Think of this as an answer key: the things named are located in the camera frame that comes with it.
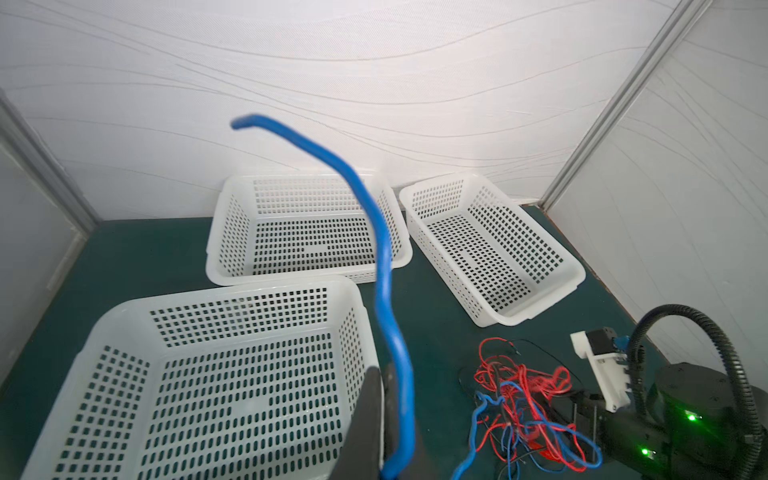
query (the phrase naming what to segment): black corrugated tube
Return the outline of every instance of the black corrugated tube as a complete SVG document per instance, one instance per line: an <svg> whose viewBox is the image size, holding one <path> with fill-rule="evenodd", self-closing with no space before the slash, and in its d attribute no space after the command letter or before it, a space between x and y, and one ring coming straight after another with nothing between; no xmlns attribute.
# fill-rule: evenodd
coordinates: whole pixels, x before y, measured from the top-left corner
<svg viewBox="0 0 768 480"><path fill-rule="evenodd" d="M641 352L640 341L654 323L668 315L684 316L694 321L710 337L710 340L712 340L712 343L717 348L717 352L720 354L720 358L723 360L725 372L728 375L730 386L733 390L733 397L736 400L738 414L741 417L743 426L746 428L746 435L744 436L746 448L741 449L734 478L748 480L752 477L752 471L757 464L757 459L763 446L763 426L760 424L757 416L757 407L752 396L752 387L746 379L746 372L741 365L739 355L736 353L733 345L731 345L725 332L710 317L704 315L699 310L685 305L658 306L646 313L634 327L629 339L629 345L627 345L627 359L630 367L630 385L637 414L643 417L647 414L642 375L644 361L642 357L644 355Z"/></svg>

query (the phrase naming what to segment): basket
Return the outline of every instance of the basket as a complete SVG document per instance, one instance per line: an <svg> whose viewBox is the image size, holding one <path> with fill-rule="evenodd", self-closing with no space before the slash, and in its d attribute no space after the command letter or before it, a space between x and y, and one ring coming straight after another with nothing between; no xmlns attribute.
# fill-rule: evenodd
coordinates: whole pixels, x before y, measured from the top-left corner
<svg viewBox="0 0 768 480"><path fill-rule="evenodd" d="M22 479L325 478L377 365L341 276L122 303L75 358Z"/></svg>
<svg viewBox="0 0 768 480"><path fill-rule="evenodd" d="M400 192L408 230L478 326L517 325L584 280L584 267L481 175L451 174Z"/></svg>
<svg viewBox="0 0 768 480"><path fill-rule="evenodd" d="M386 219L392 268L412 250L392 188L361 174ZM338 174L231 177L224 184L208 237L205 271L217 285L285 280L312 274L376 279L376 242L365 212Z"/></svg>

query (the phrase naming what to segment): white plastic bracket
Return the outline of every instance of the white plastic bracket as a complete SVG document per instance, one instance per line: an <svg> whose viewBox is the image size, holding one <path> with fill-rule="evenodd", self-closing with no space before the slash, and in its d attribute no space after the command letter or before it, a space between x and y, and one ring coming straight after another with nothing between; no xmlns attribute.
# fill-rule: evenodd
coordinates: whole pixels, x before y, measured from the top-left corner
<svg viewBox="0 0 768 480"><path fill-rule="evenodd" d="M574 351L582 359L588 359L594 377L598 380L600 392L605 398L605 409L616 412L630 404L629 374L627 373L627 355L624 353L604 353L595 355L587 338L587 333L571 334Z"/></svg>

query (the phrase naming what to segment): green table surface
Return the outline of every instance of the green table surface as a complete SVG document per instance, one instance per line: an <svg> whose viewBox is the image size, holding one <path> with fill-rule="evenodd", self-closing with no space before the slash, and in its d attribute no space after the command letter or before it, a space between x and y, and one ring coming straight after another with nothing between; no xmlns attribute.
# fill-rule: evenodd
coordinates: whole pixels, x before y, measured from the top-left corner
<svg viewBox="0 0 768 480"><path fill-rule="evenodd" d="M526 210L573 251L538 208ZM75 355L104 313L127 300L215 287L205 275L210 222L210 218L108 221L93 234L0 389L0 480L21 476ZM634 324L589 270L575 292L534 319L514 327L479 328L419 248L413 242L412 246L411 262L394 271L392 306L415 371L416 418L441 478L448 478L468 451L474 403L457 376L462 367L478 365L478 344L484 338L531 340L560 358L588 389L598 391L588 362L574 354L570 333L610 326L619 335L628 335ZM375 324L373 284L359 287ZM373 332L379 362L385 365L386 344L375 325ZM557 366L527 343L519 343L518 350L519 360L529 368L552 371ZM663 362L656 350L648 350L650 372ZM462 478L494 480L500 465L490 449L483 449ZM530 462L521 467L521 478L550 475ZM640 478L617 462L563 477Z"/></svg>

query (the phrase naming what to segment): wavy line pattern wallpaper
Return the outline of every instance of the wavy line pattern wallpaper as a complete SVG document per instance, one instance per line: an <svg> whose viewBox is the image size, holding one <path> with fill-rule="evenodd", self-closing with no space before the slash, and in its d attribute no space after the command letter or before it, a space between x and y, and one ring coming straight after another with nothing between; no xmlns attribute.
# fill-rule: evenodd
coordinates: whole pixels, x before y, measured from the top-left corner
<svg viewBox="0 0 768 480"><path fill-rule="evenodd" d="M550 215L635 319L685 303L768 389L768 2L715 0ZM722 370L680 318L650 337Z"/></svg>
<svg viewBox="0 0 768 480"><path fill-rule="evenodd" d="M288 123L394 187L476 168L539 198L675 0L6 0L0 88L104 219L210 216L226 177L317 167Z"/></svg>

